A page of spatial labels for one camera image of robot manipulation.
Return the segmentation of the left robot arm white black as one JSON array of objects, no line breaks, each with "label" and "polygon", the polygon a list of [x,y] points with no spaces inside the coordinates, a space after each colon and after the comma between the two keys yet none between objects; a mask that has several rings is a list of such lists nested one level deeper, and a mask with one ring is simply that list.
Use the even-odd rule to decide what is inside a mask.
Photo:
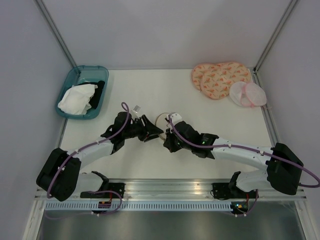
[{"label": "left robot arm white black", "polygon": [[110,180],[96,170],[81,174],[81,169],[115,154],[127,139],[138,138],[145,143],[161,134],[163,130],[145,115],[133,118],[128,112],[119,112],[114,123],[95,142],[71,151],[55,148],[36,178],[36,184],[46,191],[48,198],[60,202],[75,192],[81,198],[109,198],[114,196],[110,193]]}]

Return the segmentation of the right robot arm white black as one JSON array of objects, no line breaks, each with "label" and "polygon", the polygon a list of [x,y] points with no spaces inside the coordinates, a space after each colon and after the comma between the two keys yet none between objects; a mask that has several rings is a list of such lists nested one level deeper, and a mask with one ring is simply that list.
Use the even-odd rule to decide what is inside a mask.
[{"label": "right robot arm white black", "polygon": [[285,144],[240,145],[215,134],[199,133],[184,121],[167,128],[165,135],[163,146],[171,153],[185,149],[202,159],[229,160],[254,167],[255,171],[236,171],[232,175],[228,192],[235,198],[269,187],[289,196],[297,193],[303,163]]}]

